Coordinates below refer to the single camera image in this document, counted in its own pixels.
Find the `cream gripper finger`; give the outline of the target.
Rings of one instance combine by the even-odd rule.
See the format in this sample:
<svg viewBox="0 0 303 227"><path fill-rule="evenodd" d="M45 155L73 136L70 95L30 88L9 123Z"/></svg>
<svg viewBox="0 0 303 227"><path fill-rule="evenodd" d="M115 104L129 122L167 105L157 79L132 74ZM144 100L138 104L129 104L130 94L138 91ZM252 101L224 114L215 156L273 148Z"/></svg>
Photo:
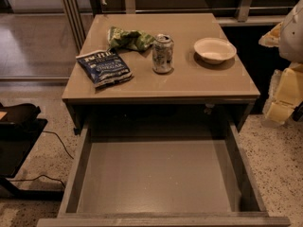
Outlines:
<svg viewBox="0 0 303 227"><path fill-rule="evenodd" d="M258 43L265 47L279 47L280 30L282 24L279 23L273 27L269 32L263 35Z"/></svg>
<svg viewBox="0 0 303 227"><path fill-rule="evenodd" d="M264 105L264 116L266 119L284 124L294 112L294 106L282 102L267 101Z"/></svg>

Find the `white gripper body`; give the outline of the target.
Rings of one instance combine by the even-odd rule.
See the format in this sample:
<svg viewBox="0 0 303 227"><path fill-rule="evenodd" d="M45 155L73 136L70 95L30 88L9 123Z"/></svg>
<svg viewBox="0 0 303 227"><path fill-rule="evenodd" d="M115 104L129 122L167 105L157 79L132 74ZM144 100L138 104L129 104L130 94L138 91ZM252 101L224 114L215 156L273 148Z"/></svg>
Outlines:
<svg viewBox="0 0 303 227"><path fill-rule="evenodd" d="M281 75L276 100L297 107L303 101L303 64L292 62Z"/></svg>

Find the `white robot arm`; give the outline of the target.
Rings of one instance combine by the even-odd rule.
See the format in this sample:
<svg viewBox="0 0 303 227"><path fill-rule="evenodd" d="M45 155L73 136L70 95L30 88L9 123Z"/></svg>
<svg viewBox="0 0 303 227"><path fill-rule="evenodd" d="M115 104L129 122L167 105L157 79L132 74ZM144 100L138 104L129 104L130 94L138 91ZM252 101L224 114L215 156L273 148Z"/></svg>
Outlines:
<svg viewBox="0 0 303 227"><path fill-rule="evenodd" d="M303 102L303 0L258 43L277 47L279 56L290 62L286 69L272 75L262 110L267 125L283 125Z"/></svg>

